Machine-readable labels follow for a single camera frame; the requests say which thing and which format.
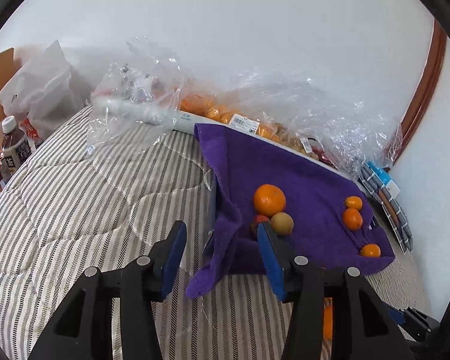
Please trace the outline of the orange tangerine front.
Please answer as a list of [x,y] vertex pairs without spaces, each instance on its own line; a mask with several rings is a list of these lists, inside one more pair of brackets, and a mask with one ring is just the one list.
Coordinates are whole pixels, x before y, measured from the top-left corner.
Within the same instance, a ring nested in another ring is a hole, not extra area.
[[362,257],[379,258],[381,256],[381,249],[378,244],[365,244],[359,251]]

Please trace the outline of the small orange tangerine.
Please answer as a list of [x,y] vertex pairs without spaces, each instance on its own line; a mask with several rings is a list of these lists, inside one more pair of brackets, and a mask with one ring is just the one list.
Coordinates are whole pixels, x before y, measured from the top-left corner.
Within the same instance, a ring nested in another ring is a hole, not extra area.
[[363,207],[362,198],[359,196],[350,196],[345,199],[345,206],[347,208],[361,211]]

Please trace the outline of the yellow-green round fruit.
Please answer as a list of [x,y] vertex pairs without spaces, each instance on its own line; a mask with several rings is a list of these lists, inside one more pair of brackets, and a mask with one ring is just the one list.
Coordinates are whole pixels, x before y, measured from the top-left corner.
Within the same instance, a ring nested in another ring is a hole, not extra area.
[[293,232],[294,221],[289,214],[278,212],[271,217],[271,226],[278,236],[290,236]]

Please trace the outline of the small red fruit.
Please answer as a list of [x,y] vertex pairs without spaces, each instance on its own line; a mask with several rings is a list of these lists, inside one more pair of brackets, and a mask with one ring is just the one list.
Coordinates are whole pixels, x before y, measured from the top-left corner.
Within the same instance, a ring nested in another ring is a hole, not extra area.
[[269,222],[270,221],[270,218],[269,217],[267,217],[267,216],[265,216],[265,215],[263,215],[263,214],[257,214],[257,215],[255,215],[255,217],[253,218],[253,222],[252,222],[252,224],[250,225],[250,230],[254,233],[254,234],[256,234],[257,233],[257,227],[258,227],[258,225],[260,225],[261,223],[263,223],[263,222]]

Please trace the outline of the large orange tangerine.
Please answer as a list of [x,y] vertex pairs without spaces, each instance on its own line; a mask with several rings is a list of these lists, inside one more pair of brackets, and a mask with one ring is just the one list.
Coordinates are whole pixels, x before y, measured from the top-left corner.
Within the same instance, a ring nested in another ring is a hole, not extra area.
[[273,184],[263,184],[253,195],[253,207],[258,214],[272,217],[284,211],[286,207],[285,194]]

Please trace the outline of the purple towel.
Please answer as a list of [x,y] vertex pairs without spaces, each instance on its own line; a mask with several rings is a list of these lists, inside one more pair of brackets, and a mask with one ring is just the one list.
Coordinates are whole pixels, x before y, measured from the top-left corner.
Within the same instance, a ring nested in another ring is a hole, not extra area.
[[[256,211],[257,188],[275,185],[285,194],[285,211],[294,221],[287,242],[293,250],[320,267],[357,267],[373,275],[390,265],[395,256],[380,226],[372,227],[368,203],[360,211],[363,225],[356,232],[345,227],[345,199],[363,197],[358,186],[311,160],[229,127],[198,124],[195,138],[216,177],[214,236],[205,265],[187,287],[191,298],[210,292],[224,275],[265,272],[258,244],[249,226]],[[359,254],[377,244],[379,258]]]

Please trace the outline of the striped grey white quilt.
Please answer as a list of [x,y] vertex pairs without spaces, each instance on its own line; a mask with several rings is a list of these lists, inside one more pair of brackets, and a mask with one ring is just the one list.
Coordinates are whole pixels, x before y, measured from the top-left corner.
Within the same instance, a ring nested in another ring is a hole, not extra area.
[[0,195],[0,347],[26,359],[87,267],[104,272],[149,252],[173,222],[187,245],[167,299],[153,306],[165,359],[278,359],[292,313],[266,278],[228,275],[203,297],[185,290],[203,266],[214,173],[198,141],[169,133],[149,150],[86,153],[90,109],[64,123]]

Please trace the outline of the grey checked folded cloth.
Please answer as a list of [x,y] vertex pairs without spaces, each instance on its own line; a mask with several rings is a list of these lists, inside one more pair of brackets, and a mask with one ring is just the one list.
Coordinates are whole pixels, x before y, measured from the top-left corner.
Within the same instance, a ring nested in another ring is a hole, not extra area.
[[405,211],[398,203],[397,197],[391,197],[390,192],[370,169],[368,163],[362,166],[358,179],[369,195],[382,207],[402,252],[412,251],[413,235]]

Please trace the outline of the blue white tissue pack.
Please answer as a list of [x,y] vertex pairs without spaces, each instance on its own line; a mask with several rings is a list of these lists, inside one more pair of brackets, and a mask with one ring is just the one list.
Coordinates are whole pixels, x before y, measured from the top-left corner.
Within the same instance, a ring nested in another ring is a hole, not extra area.
[[400,189],[397,183],[391,178],[391,176],[385,171],[385,169],[376,166],[373,162],[369,161],[367,165],[378,176],[378,178],[385,185],[386,189],[390,192],[392,198],[396,198],[400,193]]

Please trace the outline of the bag of brown longans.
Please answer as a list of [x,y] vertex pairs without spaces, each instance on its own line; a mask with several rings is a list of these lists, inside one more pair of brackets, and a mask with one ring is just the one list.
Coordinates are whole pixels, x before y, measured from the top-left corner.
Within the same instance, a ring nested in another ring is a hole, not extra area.
[[277,132],[275,135],[281,145],[289,147],[289,149],[300,152],[303,155],[315,160],[320,159],[319,155],[317,155],[314,151],[308,138],[300,137],[297,133],[294,133],[291,129],[285,128],[282,125],[277,127]]

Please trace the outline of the dark drink bottle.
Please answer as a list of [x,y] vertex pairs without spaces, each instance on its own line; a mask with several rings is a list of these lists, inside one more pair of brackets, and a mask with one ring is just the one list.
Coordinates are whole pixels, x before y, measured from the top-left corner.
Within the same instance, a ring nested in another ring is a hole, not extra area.
[[4,136],[1,144],[0,170],[2,179],[7,183],[32,155],[32,149],[26,134],[18,127],[13,115],[5,117],[1,121],[1,127]]

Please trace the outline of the white long box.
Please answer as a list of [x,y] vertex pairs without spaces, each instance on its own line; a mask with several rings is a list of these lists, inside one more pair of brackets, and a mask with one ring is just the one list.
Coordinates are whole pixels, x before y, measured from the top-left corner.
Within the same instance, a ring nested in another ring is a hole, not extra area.
[[196,125],[223,126],[212,119],[153,102],[136,103],[116,96],[99,95],[91,100],[87,151],[90,155],[97,154],[106,146],[117,143],[123,135],[145,125],[150,126],[152,132],[139,144],[139,152],[158,144],[171,131],[193,135]]

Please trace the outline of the clear plastic bag left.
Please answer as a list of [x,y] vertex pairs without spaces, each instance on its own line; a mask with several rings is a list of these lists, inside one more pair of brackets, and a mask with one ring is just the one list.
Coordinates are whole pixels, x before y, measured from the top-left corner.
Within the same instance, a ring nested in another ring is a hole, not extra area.
[[110,65],[91,93],[87,154],[122,157],[163,140],[178,119],[187,82],[176,54],[147,37],[127,42],[130,55]]

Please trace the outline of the white paper bag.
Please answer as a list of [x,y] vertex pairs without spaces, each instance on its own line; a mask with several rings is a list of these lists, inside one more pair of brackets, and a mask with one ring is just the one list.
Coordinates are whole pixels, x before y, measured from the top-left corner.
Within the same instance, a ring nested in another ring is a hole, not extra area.
[[0,104],[33,141],[44,141],[85,107],[71,88],[71,64],[58,41],[30,59],[0,91]]

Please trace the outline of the bag of small oranges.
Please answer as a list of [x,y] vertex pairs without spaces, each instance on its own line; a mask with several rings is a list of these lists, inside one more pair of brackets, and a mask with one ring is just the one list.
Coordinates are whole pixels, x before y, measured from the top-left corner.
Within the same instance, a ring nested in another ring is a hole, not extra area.
[[220,103],[217,97],[211,94],[189,94],[180,101],[179,109],[223,125],[254,133],[270,141],[279,141],[277,124],[266,121],[265,117],[253,119],[246,116],[238,110]]

